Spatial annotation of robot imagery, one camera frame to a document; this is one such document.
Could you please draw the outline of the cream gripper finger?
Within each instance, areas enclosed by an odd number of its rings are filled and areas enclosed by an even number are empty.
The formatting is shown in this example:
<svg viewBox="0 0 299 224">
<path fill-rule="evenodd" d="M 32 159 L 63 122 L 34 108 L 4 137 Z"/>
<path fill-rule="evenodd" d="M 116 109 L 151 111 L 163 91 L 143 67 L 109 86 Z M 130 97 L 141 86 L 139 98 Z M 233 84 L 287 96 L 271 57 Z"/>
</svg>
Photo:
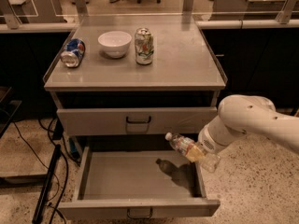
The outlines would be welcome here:
<svg viewBox="0 0 299 224">
<path fill-rule="evenodd" d="M 190 161 L 190 162 L 196 162 L 201 160 L 202 158 L 204 158 L 206 155 L 205 151 L 203 149 L 201 149 L 198 146 L 193 146 L 191 147 L 187 154 L 186 154 L 186 158 Z"/>
</svg>

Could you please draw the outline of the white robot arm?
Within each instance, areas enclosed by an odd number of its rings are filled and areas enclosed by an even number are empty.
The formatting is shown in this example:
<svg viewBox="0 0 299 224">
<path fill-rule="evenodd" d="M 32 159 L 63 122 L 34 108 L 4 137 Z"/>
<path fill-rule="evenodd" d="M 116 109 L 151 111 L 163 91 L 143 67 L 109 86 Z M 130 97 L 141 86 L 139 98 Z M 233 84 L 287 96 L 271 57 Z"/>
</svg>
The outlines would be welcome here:
<svg viewBox="0 0 299 224">
<path fill-rule="evenodd" d="M 263 135 L 299 152 L 298 117 L 278 113 L 262 96 L 230 95 L 221 100 L 217 116 L 200 131 L 187 159 L 195 162 L 217 154 L 248 133 Z"/>
</svg>

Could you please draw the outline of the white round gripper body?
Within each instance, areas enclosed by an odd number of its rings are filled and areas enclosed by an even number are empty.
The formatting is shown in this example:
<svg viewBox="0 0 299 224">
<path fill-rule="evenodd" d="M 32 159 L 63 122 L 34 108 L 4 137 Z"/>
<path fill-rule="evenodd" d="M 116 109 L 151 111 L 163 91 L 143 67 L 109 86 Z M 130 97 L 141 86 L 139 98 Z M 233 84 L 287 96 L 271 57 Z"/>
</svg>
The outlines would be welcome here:
<svg viewBox="0 0 299 224">
<path fill-rule="evenodd" d="M 198 134 L 198 142 L 207 152 L 217 154 L 246 135 L 227 127 L 217 116 Z"/>
</svg>

